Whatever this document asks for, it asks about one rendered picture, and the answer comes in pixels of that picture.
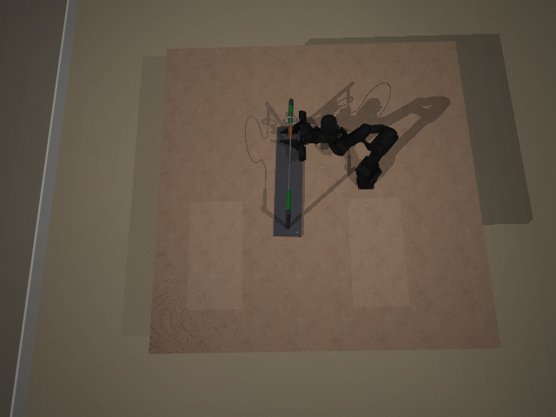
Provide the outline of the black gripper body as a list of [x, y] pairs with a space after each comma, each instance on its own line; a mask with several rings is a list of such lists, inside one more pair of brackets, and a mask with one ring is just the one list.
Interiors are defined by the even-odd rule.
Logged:
[[[303, 110], [299, 110], [299, 119], [298, 122], [298, 131], [301, 130], [300, 124], [307, 122], [306, 112]], [[314, 128], [314, 136], [316, 136], [317, 140], [310, 142], [310, 143], [321, 143], [321, 128], [315, 127]], [[300, 135], [300, 141], [297, 142], [298, 148], [298, 158], [299, 162], [303, 162], [306, 160], [306, 147], [304, 147], [304, 140], [303, 137]]]

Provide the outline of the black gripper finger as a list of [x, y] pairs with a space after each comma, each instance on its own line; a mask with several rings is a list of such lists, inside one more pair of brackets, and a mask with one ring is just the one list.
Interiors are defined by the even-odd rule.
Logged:
[[[282, 134], [288, 134], [288, 128], [287, 128], [287, 129], [284, 129], [284, 130], [281, 130], [280, 133], [282, 133]], [[295, 125], [293, 126], [293, 128], [292, 128], [292, 134], [298, 134], [298, 123], [295, 124]]]
[[[283, 140], [280, 140], [280, 142], [283, 142], [283, 143], [285, 143], [285, 144], [287, 144], [287, 145], [290, 144], [290, 140], [285, 140], [285, 139], [283, 139]], [[296, 151], [298, 151], [297, 142], [298, 142], [297, 139], [291, 140], [291, 147], [295, 148]]]

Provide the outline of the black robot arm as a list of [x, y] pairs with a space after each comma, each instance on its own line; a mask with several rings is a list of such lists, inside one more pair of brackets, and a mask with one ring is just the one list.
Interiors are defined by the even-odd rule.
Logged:
[[[314, 136], [314, 129], [308, 122], [300, 124], [300, 127], [300, 135], [303, 137], [304, 143], [317, 140]], [[371, 143], [366, 141], [370, 133], [379, 133]], [[374, 188], [377, 178], [382, 173], [378, 162], [398, 139], [396, 130], [383, 124], [363, 123], [358, 129], [348, 134], [344, 128], [339, 129], [335, 116], [325, 115], [321, 119], [321, 143], [328, 143], [335, 155], [344, 156], [351, 147], [359, 142], [363, 142], [367, 150], [371, 151], [370, 155], [366, 156], [355, 170], [358, 189]]]

